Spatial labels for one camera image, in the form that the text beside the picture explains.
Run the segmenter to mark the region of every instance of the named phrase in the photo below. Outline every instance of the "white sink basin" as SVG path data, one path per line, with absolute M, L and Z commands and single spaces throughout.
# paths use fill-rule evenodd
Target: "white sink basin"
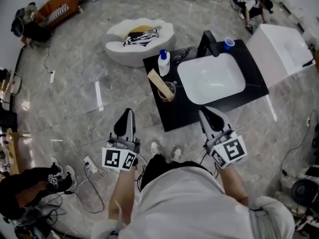
M 228 53 L 181 62 L 177 71 L 187 97 L 198 105 L 242 92 L 246 86 L 239 66 Z

